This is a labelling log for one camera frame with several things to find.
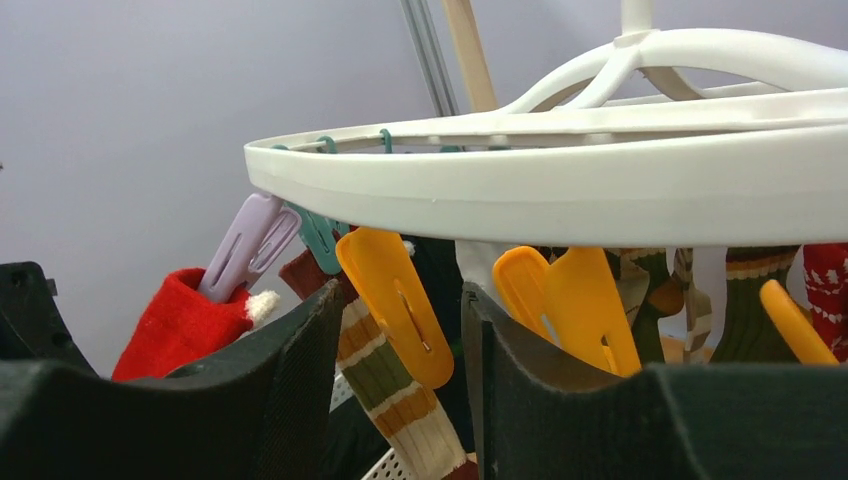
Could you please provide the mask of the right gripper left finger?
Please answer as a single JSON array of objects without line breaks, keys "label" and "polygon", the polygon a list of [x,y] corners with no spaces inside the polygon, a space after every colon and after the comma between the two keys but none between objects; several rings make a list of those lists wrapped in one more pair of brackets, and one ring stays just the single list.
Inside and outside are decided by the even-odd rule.
[{"label": "right gripper left finger", "polygon": [[1,366],[5,479],[316,479],[344,307],[329,281],[166,378],[56,361]]}]

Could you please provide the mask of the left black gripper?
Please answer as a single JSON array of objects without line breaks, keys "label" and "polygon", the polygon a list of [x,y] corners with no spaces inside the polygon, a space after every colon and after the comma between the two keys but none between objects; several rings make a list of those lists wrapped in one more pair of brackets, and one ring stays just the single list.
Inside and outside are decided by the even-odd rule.
[{"label": "left black gripper", "polygon": [[55,360],[92,373],[56,306],[55,281],[33,261],[1,266],[1,358]]}]

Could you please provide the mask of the teal clothes peg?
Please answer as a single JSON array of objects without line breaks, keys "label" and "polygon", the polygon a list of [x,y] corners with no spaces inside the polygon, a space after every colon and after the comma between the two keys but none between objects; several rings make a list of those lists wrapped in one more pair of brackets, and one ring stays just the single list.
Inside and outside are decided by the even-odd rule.
[{"label": "teal clothes peg", "polygon": [[336,257],[336,244],[339,238],[351,231],[350,225],[315,214],[288,201],[285,205],[300,216],[299,236],[319,268],[328,275],[341,272],[342,268]]}]

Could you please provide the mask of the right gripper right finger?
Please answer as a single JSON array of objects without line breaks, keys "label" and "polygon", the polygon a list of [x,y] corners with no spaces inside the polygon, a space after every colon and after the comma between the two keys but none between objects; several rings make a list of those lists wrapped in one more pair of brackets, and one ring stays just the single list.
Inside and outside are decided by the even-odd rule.
[{"label": "right gripper right finger", "polygon": [[652,364],[619,378],[512,320],[479,286],[463,346],[484,479],[843,479],[847,371]]}]

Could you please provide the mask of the beige striped ribbed sock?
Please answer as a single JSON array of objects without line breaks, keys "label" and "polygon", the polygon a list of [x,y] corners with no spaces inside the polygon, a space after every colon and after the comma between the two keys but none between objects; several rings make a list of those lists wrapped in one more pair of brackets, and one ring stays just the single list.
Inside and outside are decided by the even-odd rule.
[{"label": "beige striped ribbed sock", "polygon": [[477,479],[473,426],[458,370],[431,389],[414,380],[345,274],[329,275],[306,250],[279,277],[304,299],[330,280],[343,289],[345,307],[337,366],[377,431],[416,479]]}]

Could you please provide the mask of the lilac clothes peg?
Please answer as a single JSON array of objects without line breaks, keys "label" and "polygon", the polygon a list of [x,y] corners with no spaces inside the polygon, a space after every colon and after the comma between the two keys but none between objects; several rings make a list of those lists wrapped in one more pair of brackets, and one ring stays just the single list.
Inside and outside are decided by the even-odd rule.
[{"label": "lilac clothes peg", "polygon": [[242,204],[206,268],[197,291],[213,303],[251,288],[297,236],[301,217],[282,199],[253,193]]}]

